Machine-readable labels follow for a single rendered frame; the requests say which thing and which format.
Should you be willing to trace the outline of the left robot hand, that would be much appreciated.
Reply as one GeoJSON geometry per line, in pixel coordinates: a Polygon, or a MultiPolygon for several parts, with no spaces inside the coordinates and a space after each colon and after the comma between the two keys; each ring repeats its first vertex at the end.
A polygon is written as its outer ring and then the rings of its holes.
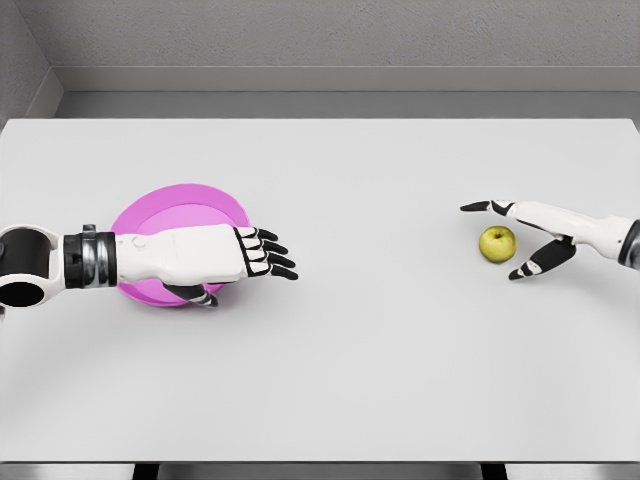
{"type": "Polygon", "coordinates": [[[164,288],[179,298],[204,307],[216,307],[210,284],[275,276],[296,280],[296,263],[276,234],[256,227],[227,224],[169,230],[161,240],[157,272],[164,288]]]}

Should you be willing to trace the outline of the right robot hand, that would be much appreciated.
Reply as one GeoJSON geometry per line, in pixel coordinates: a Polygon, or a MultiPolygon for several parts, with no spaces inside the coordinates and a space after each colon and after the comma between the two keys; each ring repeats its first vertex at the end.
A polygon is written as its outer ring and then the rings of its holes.
{"type": "Polygon", "coordinates": [[[601,227],[597,219],[539,202],[485,200],[463,205],[460,210],[493,211],[554,237],[509,274],[512,281],[546,273],[567,262],[576,254],[576,245],[595,240],[596,232],[601,227]]]}

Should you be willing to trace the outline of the pink plate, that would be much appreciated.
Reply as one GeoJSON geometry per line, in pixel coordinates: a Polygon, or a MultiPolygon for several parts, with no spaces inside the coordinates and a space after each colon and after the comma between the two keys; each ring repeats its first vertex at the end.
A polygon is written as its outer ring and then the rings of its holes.
{"type": "MultiPolygon", "coordinates": [[[[176,184],[156,189],[134,201],[112,224],[116,234],[155,234],[163,230],[229,224],[250,226],[242,205],[222,190],[201,184],[176,184]]],[[[119,284],[125,296],[156,307],[178,307],[185,300],[167,291],[159,280],[119,284]]]]}

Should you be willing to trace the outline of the yellow-green apple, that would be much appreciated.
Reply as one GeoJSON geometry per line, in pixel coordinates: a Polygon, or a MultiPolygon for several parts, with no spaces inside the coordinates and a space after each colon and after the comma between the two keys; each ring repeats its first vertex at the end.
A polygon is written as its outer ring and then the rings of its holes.
{"type": "Polygon", "coordinates": [[[510,260],[518,248],[514,232],[505,226],[490,226],[480,235],[478,246],[484,258],[492,263],[510,260]]]}

